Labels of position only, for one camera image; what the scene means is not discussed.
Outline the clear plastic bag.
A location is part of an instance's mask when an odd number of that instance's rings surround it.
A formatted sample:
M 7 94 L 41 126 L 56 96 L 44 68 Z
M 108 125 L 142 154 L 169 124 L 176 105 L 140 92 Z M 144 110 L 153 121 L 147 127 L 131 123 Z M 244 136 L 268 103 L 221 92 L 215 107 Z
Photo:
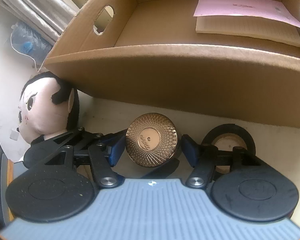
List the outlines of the clear plastic bag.
M 43 64 L 52 49 L 49 42 L 23 21 L 18 21 L 12 26 L 11 45 L 19 54 L 33 59 L 37 67 Z

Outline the plush doll red shirt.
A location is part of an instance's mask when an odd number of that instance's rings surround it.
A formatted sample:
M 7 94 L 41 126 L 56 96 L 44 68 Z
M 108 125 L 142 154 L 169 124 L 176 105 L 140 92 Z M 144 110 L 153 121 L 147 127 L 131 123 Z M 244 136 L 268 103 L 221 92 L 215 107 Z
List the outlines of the plush doll red shirt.
M 17 131 L 33 145 L 77 127 L 78 91 L 52 72 L 43 72 L 25 83 L 18 109 Z

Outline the grey curtain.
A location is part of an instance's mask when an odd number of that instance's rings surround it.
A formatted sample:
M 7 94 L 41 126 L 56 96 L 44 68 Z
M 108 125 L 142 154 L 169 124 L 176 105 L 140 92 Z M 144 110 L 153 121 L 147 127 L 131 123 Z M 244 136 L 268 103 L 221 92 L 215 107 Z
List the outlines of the grey curtain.
M 50 44 L 54 44 L 79 11 L 72 0 L 0 0 L 0 5 Z

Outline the brown cardboard box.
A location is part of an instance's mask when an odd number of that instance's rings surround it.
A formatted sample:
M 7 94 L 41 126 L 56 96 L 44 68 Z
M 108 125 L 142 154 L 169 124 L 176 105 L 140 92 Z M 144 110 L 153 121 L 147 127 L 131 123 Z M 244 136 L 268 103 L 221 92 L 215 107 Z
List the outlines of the brown cardboard box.
M 300 0 L 269 0 L 293 16 Z M 300 128 L 300 46 L 201 34 L 199 0 L 89 0 L 45 67 L 103 99 Z

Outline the pink cover notebook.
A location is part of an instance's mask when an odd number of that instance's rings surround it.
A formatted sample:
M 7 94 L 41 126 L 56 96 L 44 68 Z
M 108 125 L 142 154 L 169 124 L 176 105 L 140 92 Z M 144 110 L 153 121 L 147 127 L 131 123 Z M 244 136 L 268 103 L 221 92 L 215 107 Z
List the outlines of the pink cover notebook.
M 270 40 L 300 48 L 300 21 L 274 0 L 198 0 L 193 15 L 199 34 Z

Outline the black tape roll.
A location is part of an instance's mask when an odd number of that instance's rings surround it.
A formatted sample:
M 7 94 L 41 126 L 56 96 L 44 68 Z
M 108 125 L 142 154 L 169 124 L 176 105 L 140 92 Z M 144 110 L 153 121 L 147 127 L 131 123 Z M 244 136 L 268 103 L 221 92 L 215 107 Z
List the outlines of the black tape roll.
M 256 146 L 250 133 L 236 124 L 222 124 L 207 133 L 199 147 L 199 156 L 212 159 L 215 164 L 215 179 L 233 169 L 236 155 L 234 147 L 244 148 L 255 155 Z

